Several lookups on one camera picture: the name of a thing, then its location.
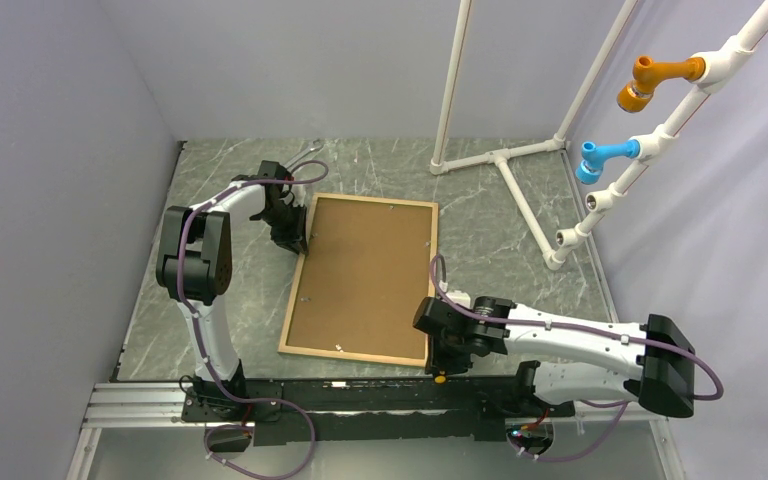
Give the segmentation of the green wooden photo frame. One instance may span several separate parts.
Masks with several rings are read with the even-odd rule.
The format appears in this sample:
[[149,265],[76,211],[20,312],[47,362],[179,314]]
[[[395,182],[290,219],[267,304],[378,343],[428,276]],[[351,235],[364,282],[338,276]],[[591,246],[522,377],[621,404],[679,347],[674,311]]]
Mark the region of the green wooden photo frame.
[[428,267],[438,221],[436,202],[315,194],[309,252],[296,262],[279,352],[423,366],[427,337],[413,318],[434,293]]

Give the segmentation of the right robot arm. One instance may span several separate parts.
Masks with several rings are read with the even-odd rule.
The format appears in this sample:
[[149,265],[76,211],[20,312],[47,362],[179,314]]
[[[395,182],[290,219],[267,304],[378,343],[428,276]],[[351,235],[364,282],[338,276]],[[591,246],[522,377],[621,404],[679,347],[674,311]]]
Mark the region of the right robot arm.
[[584,400],[636,402],[671,418],[694,414],[695,349],[663,315],[642,324],[604,323],[491,296],[471,307],[427,297],[413,326],[427,336],[425,370],[434,376],[466,373],[476,357],[528,355],[510,391],[524,415]]

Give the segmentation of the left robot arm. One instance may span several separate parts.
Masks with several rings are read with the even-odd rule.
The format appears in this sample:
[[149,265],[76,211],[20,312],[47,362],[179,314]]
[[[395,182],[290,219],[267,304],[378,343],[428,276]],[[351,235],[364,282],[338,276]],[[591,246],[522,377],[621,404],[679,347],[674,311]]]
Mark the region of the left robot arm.
[[180,309],[196,357],[192,389],[224,420],[247,406],[242,360],[231,340],[225,294],[233,276],[232,227],[263,222],[270,239],[295,255],[308,251],[307,181],[293,167],[264,161],[222,191],[163,215],[155,275]]

